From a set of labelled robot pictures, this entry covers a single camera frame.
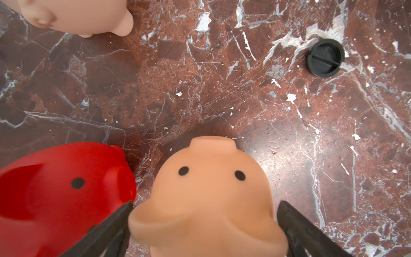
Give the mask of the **red piggy bank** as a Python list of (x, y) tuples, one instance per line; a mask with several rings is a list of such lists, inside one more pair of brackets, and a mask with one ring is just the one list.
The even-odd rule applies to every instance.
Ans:
[(57, 257), (136, 198), (119, 146), (76, 142), (1, 169), (1, 256)]

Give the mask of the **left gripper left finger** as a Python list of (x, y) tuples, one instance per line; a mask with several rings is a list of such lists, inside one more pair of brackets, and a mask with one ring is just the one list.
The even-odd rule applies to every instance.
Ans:
[(131, 235), (128, 228), (128, 216), (132, 210), (133, 202), (123, 204), (61, 256), (123, 257)]

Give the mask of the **black plug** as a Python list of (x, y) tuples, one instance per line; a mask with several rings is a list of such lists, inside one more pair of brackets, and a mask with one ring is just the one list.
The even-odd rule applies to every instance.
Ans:
[(307, 69), (319, 78), (330, 78), (338, 73), (345, 62), (345, 51), (340, 42), (322, 39), (315, 43), (307, 54)]

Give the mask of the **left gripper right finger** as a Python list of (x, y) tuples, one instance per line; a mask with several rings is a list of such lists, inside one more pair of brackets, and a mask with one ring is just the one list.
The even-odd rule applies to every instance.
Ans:
[(287, 201), (280, 202), (277, 221), (288, 240), (288, 257), (352, 257)]

